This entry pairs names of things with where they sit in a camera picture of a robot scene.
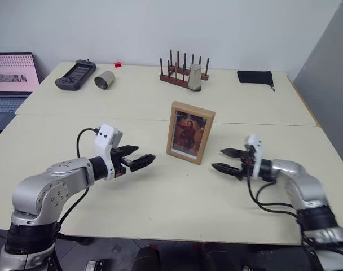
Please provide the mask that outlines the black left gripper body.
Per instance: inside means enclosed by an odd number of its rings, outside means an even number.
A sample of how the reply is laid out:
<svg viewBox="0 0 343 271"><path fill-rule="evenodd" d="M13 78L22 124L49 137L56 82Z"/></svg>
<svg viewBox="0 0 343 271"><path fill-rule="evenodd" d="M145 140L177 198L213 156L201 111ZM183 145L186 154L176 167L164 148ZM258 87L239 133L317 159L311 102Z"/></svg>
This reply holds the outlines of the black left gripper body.
<svg viewBox="0 0 343 271"><path fill-rule="evenodd" d="M126 173L126 168L122 165L122 151L118 148L111 149L111 160L114 168L114 177L122 176Z"/></svg>

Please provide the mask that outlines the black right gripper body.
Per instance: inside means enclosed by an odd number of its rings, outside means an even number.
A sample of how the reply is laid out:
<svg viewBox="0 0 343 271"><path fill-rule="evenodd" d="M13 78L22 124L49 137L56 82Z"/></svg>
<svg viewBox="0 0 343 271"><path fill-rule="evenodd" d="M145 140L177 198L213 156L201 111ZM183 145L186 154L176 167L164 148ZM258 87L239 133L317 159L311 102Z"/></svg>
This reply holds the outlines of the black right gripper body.
<svg viewBox="0 0 343 271"><path fill-rule="evenodd" d="M253 173L256 150L254 147L248 147L245 151L240 150L238 157L241 160L241 170L237 177L241 181L244 177L249 177Z"/></svg>

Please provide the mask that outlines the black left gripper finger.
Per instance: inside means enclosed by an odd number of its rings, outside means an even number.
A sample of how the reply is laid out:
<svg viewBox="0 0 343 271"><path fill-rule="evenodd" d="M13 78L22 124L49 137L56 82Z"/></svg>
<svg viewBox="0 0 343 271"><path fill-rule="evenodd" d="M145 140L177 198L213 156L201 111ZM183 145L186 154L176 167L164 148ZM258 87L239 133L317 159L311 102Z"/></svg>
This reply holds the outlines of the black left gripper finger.
<svg viewBox="0 0 343 271"><path fill-rule="evenodd" d="M134 151L138 150L138 146L132 146L132 145L125 145L119 147L119 149L122 151L122 156L129 156L132 154Z"/></svg>
<svg viewBox="0 0 343 271"><path fill-rule="evenodd" d="M156 156L153 154L145 154L136 160L132 160L131 164L129 165L130 171L135 172L144 167L149 166L155 160Z"/></svg>

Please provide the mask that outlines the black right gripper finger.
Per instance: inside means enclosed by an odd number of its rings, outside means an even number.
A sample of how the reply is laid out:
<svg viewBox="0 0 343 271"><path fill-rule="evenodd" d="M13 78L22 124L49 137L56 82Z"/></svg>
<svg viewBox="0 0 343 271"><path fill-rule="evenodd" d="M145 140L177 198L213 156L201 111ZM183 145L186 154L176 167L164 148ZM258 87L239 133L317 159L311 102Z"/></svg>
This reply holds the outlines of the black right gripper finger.
<svg viewBox="0 0 343 271"><path fill-rule="evenodd" d="M221 172L221 173L224 173L224 174L227 174L227 175L231 175L231 176L234 176L234 177L240 177L240 169L239 168L235 168L235 167L232 167L228 164L225 164L225 163L212 163L212 167L214 169L216 169L217 171Z"/></svg>
<svg viewBox="0 0 343 271"><path fill-rule="evenodd" d="M238 150L238 149L234 149L234 148L225 148L223 150L221 150L221 153L232 157L232 158L241 158L243 155L243 151L242 150Z"/></svg>

